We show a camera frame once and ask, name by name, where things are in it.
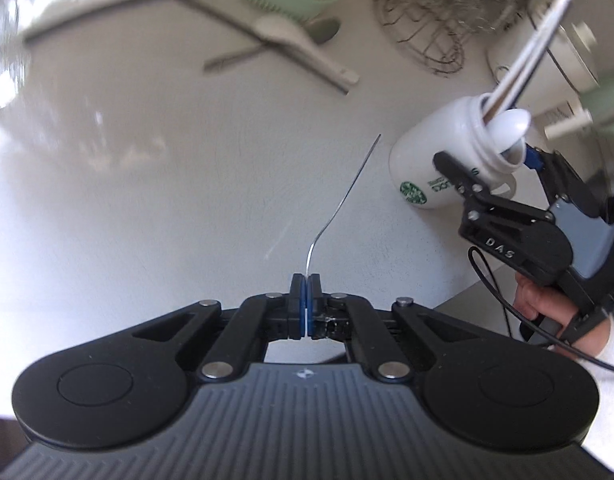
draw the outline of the metal pin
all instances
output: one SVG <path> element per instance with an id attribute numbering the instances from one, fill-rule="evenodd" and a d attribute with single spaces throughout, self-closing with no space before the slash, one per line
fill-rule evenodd
<path id="1" fill-rule="evenodd" d="M 409 306 L 414 303 L 414 298 L 410 298 L 409 296 L 399 296 L 396 298 L 396 303 L 400 306 Z"/>
<path id="2" fill-rule="evenodd" d="M 378 373 L 387 379 L 401 379 L 410 371 L 411 368 L 398 361 L 388 361 L 378 367 Z"/>
<path id="3" fill-rule="evenodd" d="M 367 160 L 369 160 L 369 156 L 372 154 L 373 149 L 378 144 L 378 141 L 380 140 L 380 138 L 381 138 L 381 134 L 378 134 L 378 136 L 376 137 L 376 140 L 372 144 L 372 147 L 369 148 L 369 151 L 367 152 L 367 155 L 365 156 L 365 160 L 360 165 L 360 169 L 356 173 L 356 176 L 354 177 L 354 180 L 352 181 L 351 186 L 349 186 L 349 189 L 345 193 L 345 196 L 343 197 L 343 200 L 340 201 L 340 203 L 338 204 L 338 207 L 334 211 L 334 214 L 327 221 L 327 223 L 325 224 L 325 227 L 321 229 L 321 231 L 316 235 L 316 237 L 314 238 L 313 242 L 311 243 L 311 246 L 309 247 L 309 252 L 307 253 L 307 264 L 305 265 L 305 276 L 307 276 L 308 278 L 309 278 L 309 264 L 311 263 L 311 254 L 313 253 L 313 248 L 315 247 L 316 242 L 319 240 L 319 238 L 325 232 L 325 229 L 327 229 L 327 227 L 329 227 L 329 224 L 331 224 L 331 221 L 336 217 L 336 215 L 338 214 L 338 211 L 340 211 L 340 208 L 345 203 L 345 200 L 347 200 L 347 197 L 349 196 L 352 188 L 354 187 L 354 184 L 356 184 L 356 180 L 358 180 L 358 177 L 360 176 L 361 172 L 365 169 L 365 165 L 367 164 Z"/>
<path id="4" fill-rule="evenodd" d="M 233 366 L 225 361 L 207 363 L 201 370 L 205 377 L 210 379 L 222 379 L 233 373 Z"/>

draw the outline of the black cable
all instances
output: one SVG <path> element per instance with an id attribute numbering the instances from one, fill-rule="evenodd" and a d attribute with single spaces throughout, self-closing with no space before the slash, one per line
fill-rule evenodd
<path id="1" fill-rule="evenodd" d="M 494 276 L 494 273 L 492 272 L 492 268 L 490 267 L 489 262 L 485 259 L 485 256 L 484 254 L 482 254 L 482 251 L 479 250 L 479 248 L 476 246 L 471 246 L 469 250 L 467 251 L 467 258 L 469 258 L 469 263 L 472 264 L 472 267 L 478 267 L 478 264 L 474 260 L 474 253 L 478 254 L 479 258 L 481 259 L 481 262 L 485 265 L 487 272 L 490 274 L 490 278 L 492 279 L 492 283 L 494 283 L 494 286 L 496 287 L 496 291 L 502 296 L 502 292 L 500 291 L 500 286 L 498 286 L 496 276 Z M 507 317 L 507 311 L 505 310 L 505 306 L 501 304 L 500 307 L 503 309 L 503 317 L 505 318 L 505 324 L 507 325 L 508 336 L 510 336 L 510 338 L 513 339 L 514 336 L 511 335 L 510 318 Z"/>
<path id="2" fill-rule="evenodd" d="M 478 247 L 471 247 L 470 251 L 471 249 L 474 249 L 474 252 L 478 252 L 479 256 L 482 257 L 482 252 Z M 476 262 L 474 261 L 473 258 L 470 259 L 470 263 L 472 264 L 472 267 L 474 268 L 474 272 L 478 276 L 479 280 L 481 280 L 482 284 L 485 287 L 487 287 L 487 290 L 492 294 L 492 296 L 498 300 L 498 303 L 500 303 L 504 309 L 508 310 L 511 314 L 513 314 L 513 316 L 516 317 L 521 323 L 524 323 L 529 328 L 531 328 L 534 332 L 536 332 L 537 334 L 547 339 L 551 344 L 556 345 L 559 348 L 562 348 L 564 351 L 570 352 L 574 354 L 576 357 L 580 359 L 584 359 L 585 361 L 588 361 L 592 364 L 595 364 L 596 366 L 604 368 L 605 370 L 614 372 L 614 365 L 601 361 L 600 359 L 596 359 L 595 357 L 592 357 L 591 355 L 586 354 L 585 352 L 578 350 L 577 348 L 574 348 L 571 345 L 568 345 L 567 343 L 561 341 L 560 339 L 553 336 L 549 332 L 546 332 L 545 330 L 537 326 L 535 323 L 532 323 L 529 319 L 527 319 L 527 317 L 523 316 L 512 305 L 510 305 L 505 298 L 503 298 L 502 294 L 498 290 L 496 290 L 494 285 L 492 285 L 492 282 L 490 282 L 490 280 L 487 279 L 484 272 L 482 272 L 481 268 L 478 265 L 476 265 Z"/>

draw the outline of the white container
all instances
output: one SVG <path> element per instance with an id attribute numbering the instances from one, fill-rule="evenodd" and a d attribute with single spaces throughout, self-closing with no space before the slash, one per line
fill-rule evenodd
<path id="1" fill-rule="evenodd" d="M 482 121 L 482 105 L 489 94 L 462 97 L 443 106 L 414 126 L 389 154 L 389 174 L 411 204 L 433 209 L 462 202 L 462 197 L 433 164 L 434 155 L 445 151 L 485 181 L 492 190 L 507 184 L 501 196 L 511 198 L 516 179 L 511 174 L 525 161 L 523 142 L 506 158 L 497 153 Z"/>
<path id="2" fill-rule="evenodd" d="M 487 61 L 496 83 L 507 73 L 541 19 L 539 12 L 525 17 L 487 50 Z M 565 102 L 575 102 L 578 94 L 597 86 L 591 56 L 595 41 L 584 23 L 572 27 L 569 36 L 560 27 L 516 107 L 528 110 L 533 116 L 540 115 Z"/>

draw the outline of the starbucks logo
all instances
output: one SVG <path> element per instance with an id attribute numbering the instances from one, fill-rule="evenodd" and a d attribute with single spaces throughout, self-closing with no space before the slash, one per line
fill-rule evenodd
<path id="1" fill-rule="evenodd" d="M 422 205 L 427 202 L 425 193 L 422 192 L 420 187 L 416 186 L 416 184 L 412 184 L 411 182 L 403 182 L 401 184 L 401 193 L 407 202 L 418 205 Z"/>

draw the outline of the screw head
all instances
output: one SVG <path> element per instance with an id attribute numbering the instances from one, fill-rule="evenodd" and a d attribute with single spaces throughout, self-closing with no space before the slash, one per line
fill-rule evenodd
<path id="1" fill-rule="evenodd" d="M 409 296 L 399 296 L 396 298 L 396 303 L 400 306 L 409 306 L 414 303 L 414 298 L 410 298 Z"/>
<path id="2" fill-rule="evenodd" d="M 233 373 L 233 366 L 225 361 L 215 361 L 207 363 L 201 371 L 205 377 L 210 379 L 222 379 Z"/>
<path id="3" fill-rule="evenodd" d="M 386 379 L 401 379 L 405 377 L 411 369 L 398 361 L 388 361 L 378 367 L 378 373 Z"/>

